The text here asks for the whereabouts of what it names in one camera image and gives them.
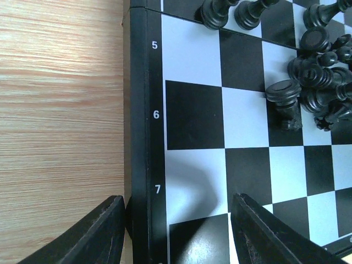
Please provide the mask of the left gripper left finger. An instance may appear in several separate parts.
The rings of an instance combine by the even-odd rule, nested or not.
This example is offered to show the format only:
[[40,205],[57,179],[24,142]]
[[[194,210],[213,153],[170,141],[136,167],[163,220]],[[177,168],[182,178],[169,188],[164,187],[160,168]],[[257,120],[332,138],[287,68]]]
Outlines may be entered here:
[[124,235],[124,199],[113,195],[20,263],[120,263]]

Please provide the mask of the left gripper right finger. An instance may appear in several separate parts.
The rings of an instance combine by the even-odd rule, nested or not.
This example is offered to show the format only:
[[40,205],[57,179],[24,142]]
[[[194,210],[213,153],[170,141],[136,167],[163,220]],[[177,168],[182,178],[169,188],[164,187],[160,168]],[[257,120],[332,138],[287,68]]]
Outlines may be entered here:
[[233,193],[239,263],[343,263],[351,253],[351,193]]

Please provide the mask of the black and white chessboard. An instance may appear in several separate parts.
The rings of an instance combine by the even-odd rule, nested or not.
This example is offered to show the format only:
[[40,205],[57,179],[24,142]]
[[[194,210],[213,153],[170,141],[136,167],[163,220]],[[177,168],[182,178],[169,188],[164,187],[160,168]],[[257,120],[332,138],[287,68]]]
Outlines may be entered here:
[[246,31],[205,27],[201,1],[124,3],[125,167],[132,263],[238,263],[230,209],[246,193],[325,250],[351,252],[351,122],[283,130],[265,90],[287,80],[312,1]]

